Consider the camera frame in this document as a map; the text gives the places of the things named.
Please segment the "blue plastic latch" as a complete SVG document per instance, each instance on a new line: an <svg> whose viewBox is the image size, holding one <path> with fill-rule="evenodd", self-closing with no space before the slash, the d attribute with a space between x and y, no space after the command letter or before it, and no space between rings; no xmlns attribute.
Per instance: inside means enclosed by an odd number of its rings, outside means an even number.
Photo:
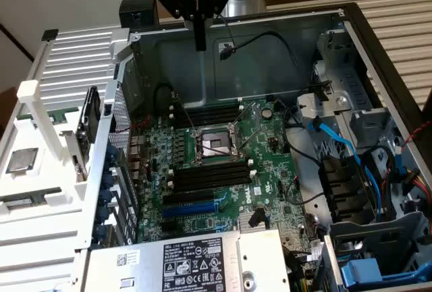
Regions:
<svg viewBox="0 0 432 292"><path fill-rule="evenodd" d="M346 288L362 287L383 281L375 258L350 260L341 268L341 274Z"/></svg>

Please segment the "CPU socket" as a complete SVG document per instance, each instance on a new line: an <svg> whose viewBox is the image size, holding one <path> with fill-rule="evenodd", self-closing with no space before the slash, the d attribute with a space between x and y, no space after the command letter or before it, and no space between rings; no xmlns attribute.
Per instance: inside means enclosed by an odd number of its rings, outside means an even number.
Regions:
<svg viewBox="0 0 432 292"><path fill-rule="evenodd" d="M244 158L240 151L236 123L197 127L190 137L193 143L193 162L198 165L237 162Z"/></svg>

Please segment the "short black expansion slot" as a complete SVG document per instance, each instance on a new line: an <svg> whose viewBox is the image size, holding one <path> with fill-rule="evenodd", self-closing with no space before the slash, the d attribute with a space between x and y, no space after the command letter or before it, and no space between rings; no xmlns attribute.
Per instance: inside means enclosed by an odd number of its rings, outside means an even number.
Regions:
<svg viewBox="0 0 432 292"><path fill-rule="evenodd" d="M182 232L183 226L177 221L166 221L160 224L161 231L164 233Z"/></svg>

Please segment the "silver power supply with label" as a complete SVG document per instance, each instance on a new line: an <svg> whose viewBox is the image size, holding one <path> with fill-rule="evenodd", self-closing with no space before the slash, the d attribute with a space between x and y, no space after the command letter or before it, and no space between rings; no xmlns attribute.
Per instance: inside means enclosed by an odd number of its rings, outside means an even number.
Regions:
<svg viewBox="0 0 432 292"><path fill-rule="evenodd" d="M290 283L278 231L227 231L91 252L84 292L290 292Z"/></svg>

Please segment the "open black PC case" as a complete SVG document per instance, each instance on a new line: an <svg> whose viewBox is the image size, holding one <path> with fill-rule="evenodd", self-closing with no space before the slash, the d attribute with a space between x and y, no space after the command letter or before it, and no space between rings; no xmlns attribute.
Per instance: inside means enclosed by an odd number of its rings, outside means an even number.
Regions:
<svg viewBox="0 0 432 292"><path fill-rule="evenodd" d="M384 137L369 148L355 148L318 116L308 125L302 120L299 96L314 93L327 100L329 82L315 79L314 64L319 35L333 29L350 35L364 64L373 108L386 108L391 115ZM423 116L358 6L219 18L205 36L206 51L197 51L193 33L182 26L135 30L119 54L101 114L100 131L107 143L101 150L103 172L79 292L84 292L91 252L141 244L130 138L137 116L168 112L173 90L183 103L279 100L293 108L286 133L302 196L318 195L306 211L317 224L319 256L305 279L290 275L286 266L290 292L432 292L432 115ZM356 161L374 198L375 219L369 224L411 212L422 212L428 220L406 267L395 274L380 271L380 283L345 287L341 268L350 260L372 257L338 258L334 252L329 231L335 223L319 178L326 156Z"/></svg>

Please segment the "black RAM slot white clips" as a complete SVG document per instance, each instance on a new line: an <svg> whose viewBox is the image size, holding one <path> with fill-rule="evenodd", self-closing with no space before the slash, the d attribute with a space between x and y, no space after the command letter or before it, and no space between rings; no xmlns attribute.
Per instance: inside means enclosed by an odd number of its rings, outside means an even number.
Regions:
<svg viewBox="0 0 432 292"><path fill-rule="evenodd" d="M216 170L192 173L177 172L172 179L174 190L192 191L207 188L218 188L251 183L248 169Z"/></svg>
<svg viewBox="0 0 432 292"><path fill-rule="evenodd" d="M250 167L247 162L228 162L228 163L218 163L212 165L201 165L198 167L189 167L182 169L174 169L174 177L198 177L206 175L217 175L226 173L247 173L249 174Z"/></svg>
<svg viewBox="0 0 432 292"><path fill-rule="evenodd" d="M208 121L213 123L233 121L240 114L237 106L187 109L186 112L193 122Z"/></svg>
<svg viewBox="0 0 432 292"><path fill-rule="evenodd" d="M194 101L190 103L183 103L183 107L186 109L207 109L207 108L220 108L220 107L233 107L235 109L238 109L238 107L241 105L241 102L238 102L236 100L234 101L221 101L221 102L204 102L201 101ZM168 111L174 111L174 110L181 110L180 102L177 99L173 99L173 101L168 105Z"/></svg>

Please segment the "black graphics card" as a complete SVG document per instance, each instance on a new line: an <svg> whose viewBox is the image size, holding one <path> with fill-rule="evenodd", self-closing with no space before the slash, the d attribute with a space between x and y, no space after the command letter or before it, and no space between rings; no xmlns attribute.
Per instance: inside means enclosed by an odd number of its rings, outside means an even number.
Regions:
<svg viewBox="0 0 432 292"><path fill-rule="evenodd" d="M95 143L97 136L101 118L100 106L98 88L92 86L86 93L76 131L64 131L60 134L65 138L77 182L86 181L88 177L86 164L89 161L90 146Z"/></svg>

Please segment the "long black expansion slot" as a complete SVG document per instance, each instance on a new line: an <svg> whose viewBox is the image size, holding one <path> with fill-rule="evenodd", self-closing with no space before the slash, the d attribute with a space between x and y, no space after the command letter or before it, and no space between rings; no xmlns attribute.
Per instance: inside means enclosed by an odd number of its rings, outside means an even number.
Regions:
<svg viewBox="0 0 432 292"><path fill-rule="evenodd" d="M195 202L208 202L215 198L212 190L198 190L191 192L173 193L163 196L163 205L188 204Z"/></svg>

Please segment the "silver CPU chip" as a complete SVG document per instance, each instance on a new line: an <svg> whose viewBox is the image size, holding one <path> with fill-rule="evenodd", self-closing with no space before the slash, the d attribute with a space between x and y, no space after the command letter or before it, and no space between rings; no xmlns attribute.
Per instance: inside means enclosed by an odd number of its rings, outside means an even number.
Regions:
<svg viewBox="0 0 432 292"><path fill-rule="evenodd" d="M6 173L21 173L32 170L36 161L38 148L15 150L6 168Z"/></svg>

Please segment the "thin metal locking lever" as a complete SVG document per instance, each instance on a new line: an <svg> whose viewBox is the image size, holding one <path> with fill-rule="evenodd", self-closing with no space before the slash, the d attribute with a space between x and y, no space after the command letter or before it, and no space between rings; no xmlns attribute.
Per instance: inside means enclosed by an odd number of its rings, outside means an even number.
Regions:
<svg viewBox="0 0 432 292"><path fill-rule="evenodd" d="M261 108L253 106L253 108L247 112L246 116L243 117L238 128L239 143L237 145L237 149L243 150L263 128L263 116Z"/></svg>
<svg viewBox="0 0 432 292"><path fill-rule="evenodd" d="M184 106L184 104L183 104L183 102L182 102L180 96L179 96L179 94L178 94L175 90L173 90L171 94L172 94L172 96L173 96L173 99L175 99L175 100L178 101L178 104L181 106L181 108L182 108L182 110L183 110L185 116L187 117L187 119L188 119L188 121L189 121L189 124L190 124L190 126L191 126L191 128L192 128L192 131L190 132L190 135L191 135L194 139L196 139L197 136L198 136L198 132L197 132L197 130L196 130L196 128L195 128L195 126L194 126L194 124L193 124L193 122L192 122L192 120L191 120L191 118L190 118L190 116L189 116L189 114L188 114L188 112L187 112L187 110L186 110L186 108L185 108L185 106Z"/></svg>

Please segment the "silver chipset heat sink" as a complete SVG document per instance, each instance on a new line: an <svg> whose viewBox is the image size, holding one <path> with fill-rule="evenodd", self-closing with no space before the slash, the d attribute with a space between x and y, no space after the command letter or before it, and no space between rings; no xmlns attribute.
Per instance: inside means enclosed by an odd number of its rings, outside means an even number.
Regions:
<svg viewBox="0 0 432 292"><path fill-rule="evenodd" d="M252 233L270 229L269 218L263 208L239 215L239 227L242 233Z"/></svg>

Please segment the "black box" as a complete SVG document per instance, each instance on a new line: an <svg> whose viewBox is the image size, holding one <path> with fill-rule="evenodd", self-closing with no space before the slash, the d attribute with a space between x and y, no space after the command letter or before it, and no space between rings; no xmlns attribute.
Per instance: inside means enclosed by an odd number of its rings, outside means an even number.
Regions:
<svg viewBox="0 0 432 292"><path fill-rule="evenodd" d="M156 0L122 0L118 14L122 28L141 30L159 25Z"/></svg>

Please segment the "grey plastic bracket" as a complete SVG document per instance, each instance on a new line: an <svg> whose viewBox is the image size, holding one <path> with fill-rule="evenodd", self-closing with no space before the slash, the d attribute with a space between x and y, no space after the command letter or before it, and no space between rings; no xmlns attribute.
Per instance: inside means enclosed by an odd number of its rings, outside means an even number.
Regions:
<svg viewBox="0 0 432 292"><path fill-rule="evenodd" d="M340 222L330 225L329 235L338 258L362 254L375 258L383 274L402 271L408 263L415 239L423 234L428 220L422 212L411 212L393 221L359 225Z"/></svg>

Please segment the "green motherboard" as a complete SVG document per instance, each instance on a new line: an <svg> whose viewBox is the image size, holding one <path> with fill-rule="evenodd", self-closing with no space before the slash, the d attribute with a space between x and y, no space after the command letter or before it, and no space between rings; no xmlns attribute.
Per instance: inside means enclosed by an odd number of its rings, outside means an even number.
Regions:
<svg viewBox="0 0 432 292"><path fill-rule="evenodd" d="M293 108L279 100L258 100L239 106L240 114L229 123L239 123L253 106L270 108L271 120L263 119L263 128L241 150L250 167L251 183L212 190L215 198L208 202L219 204L217 212L163 218L162 210L191 205L163 205L163 196L173 191L173 170L200 165L193 162L194 149L191 127L175 128L168 119L184 113L156 113L135 118L130 138L130 170L138 194L137 240L140 243L164 239L240 231L239 215L263 208L270 229L278 231L288 273L302 279L315 268L319 256L317 224L306 211L315 205L318 195L302 196L300 177L294 164L294 150L288 143L286 130ZM177 221L182 232L164 233L160 224Z"/></svg>

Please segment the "silver metal drive cage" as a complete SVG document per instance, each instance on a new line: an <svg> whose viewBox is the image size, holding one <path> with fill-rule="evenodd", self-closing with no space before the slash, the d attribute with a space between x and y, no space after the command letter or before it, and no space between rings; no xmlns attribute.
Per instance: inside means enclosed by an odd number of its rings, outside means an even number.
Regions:
<svg viewBox="0 0 432 292"><path fill-rule="evenodd" d="M373 103L365 87L365 67L350 35L344 29L320 34L317 52L315 79L329 82L325 93L345 96L352 110L372 109Z"/></svg>

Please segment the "grey disk bay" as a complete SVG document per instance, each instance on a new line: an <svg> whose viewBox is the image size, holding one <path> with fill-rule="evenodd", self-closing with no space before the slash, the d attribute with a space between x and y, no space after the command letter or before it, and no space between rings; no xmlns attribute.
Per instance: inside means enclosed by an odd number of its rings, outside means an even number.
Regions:
<svg viewBox="0 0 432 292"><path fill-rule="evenodd" d="M364 97L352 100L346 91L329 94L327 100L320 100L314 93L303 94L297 102L305 125L318 116L355 148L378 144L391 119L386 108L373 108Z"/></svg>

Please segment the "white plastic parts rack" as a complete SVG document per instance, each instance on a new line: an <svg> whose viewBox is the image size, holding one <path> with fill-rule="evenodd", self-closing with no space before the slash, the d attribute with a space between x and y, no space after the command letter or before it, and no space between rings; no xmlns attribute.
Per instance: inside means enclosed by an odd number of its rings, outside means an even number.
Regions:
<svg viewBox="0 0 432 292"><path fill-rule="evenodd" d="M53 125L48 112L56 110L44 103L40 83L32 80L20 84L17 105L0 141L0 223L69 212L86 214L96 203L98 181L103 172L101 150L107 141L100 136L102 116L95 143L90 146L86 181L77 182L65 138L60 136L64 131L76 131L86 93L81 103L58 109L66 111L67 123ZM31 114L34 123L16 119L25 114ZM6 173L12 152L25 148L38 148L33 169ZM22 198L31 198L33 205L10 210L3 203Z"/></svg>

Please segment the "long blue expansion slot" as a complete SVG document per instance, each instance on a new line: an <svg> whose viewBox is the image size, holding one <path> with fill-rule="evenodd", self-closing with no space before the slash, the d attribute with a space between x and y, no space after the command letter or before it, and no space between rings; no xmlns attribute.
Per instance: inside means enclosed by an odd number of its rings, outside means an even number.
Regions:
<svg viewBox="0 0 432 292"><path fill-rule="evenodd" d="M173 206L162 210L163 218L191 216L217 212L219 204L216 202L203 202L191 205Z"/></svg>

